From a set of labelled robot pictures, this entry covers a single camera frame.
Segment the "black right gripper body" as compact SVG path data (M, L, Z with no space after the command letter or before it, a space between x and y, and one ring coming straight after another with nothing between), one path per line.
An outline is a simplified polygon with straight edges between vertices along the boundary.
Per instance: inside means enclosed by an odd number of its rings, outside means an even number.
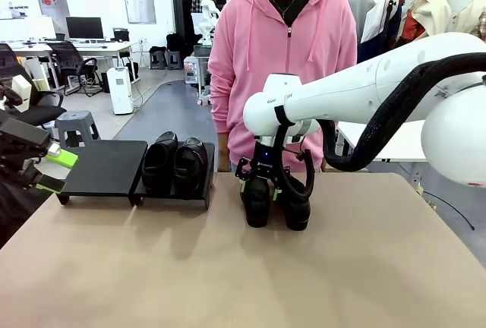
M251 176L265 178L267 180L277 180L277 160L282 153L275 147L264 145L260 142L255 143L254 155L250 161Z

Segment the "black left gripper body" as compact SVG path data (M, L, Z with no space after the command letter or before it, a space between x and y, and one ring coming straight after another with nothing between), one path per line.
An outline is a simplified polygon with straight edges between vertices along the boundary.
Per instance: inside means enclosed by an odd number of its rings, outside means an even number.
M1 111L1 160L15 162L47 155L50 134Z

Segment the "person's right hand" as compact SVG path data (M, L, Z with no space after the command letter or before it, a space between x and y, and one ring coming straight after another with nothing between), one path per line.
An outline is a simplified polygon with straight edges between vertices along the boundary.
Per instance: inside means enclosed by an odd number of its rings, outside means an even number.
M218 133L218 170L227 172L230 169L230 159L229 159L229 134L228 133Z

